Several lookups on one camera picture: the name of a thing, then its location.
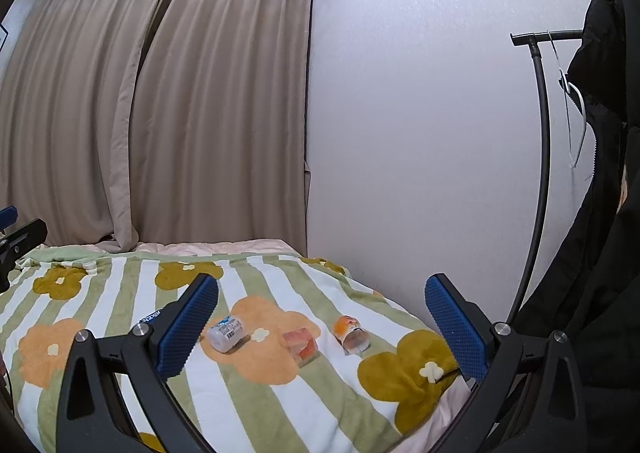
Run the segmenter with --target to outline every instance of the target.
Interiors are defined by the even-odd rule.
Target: floral blanket
[[[251,335],[231,354],[201,337],[167,383],[219,453],[387,451],[431,416],[457,376],[442,338],[323,259],[37,250],[0,295],[0,351],[17,417],[41,451],[56,450],[60,385],[75,332],[125,334],[176,300],[197,273],[220,283],[207,326],[233,313]],[[363,353],[346,354],[332,335],[340,315],[369,332]],[[280,336],[301,327],[316,338],[319,354],[299,368]],[[162,451],[125,375],[120,386],[142,440]]]

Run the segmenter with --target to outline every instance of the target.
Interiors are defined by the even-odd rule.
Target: bottle
[[[227,316],[207,330],[207,340],[223,354],[236,346],[245,335],[242,320],[236,316]]]
[[[340,316],[334,325],[334,335],[350,354],[359,354],[369,348],[369,333],[351,316]]]

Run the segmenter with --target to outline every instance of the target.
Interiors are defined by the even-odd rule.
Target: white bottle
[[[207,330],[209,343],[223,354],[236,346],[244,335],[242,320],[236,316],[227,316]]]

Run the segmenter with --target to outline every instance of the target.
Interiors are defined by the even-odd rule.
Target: curtain fold
[[[282,239],[306,252],[311,0],[172,0],[130,120],[145,242]]]
[[[129,118],[159,0],[38,0],[0,90],[0,205],[40,217],[49,245],[138,241]]]

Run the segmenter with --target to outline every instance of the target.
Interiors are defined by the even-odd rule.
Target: bottle label
[[[222,321],[216,323],[216,328],[226,339],[232,339],[238,332],[242,331],[240,320],[233,316],[227,316]]]

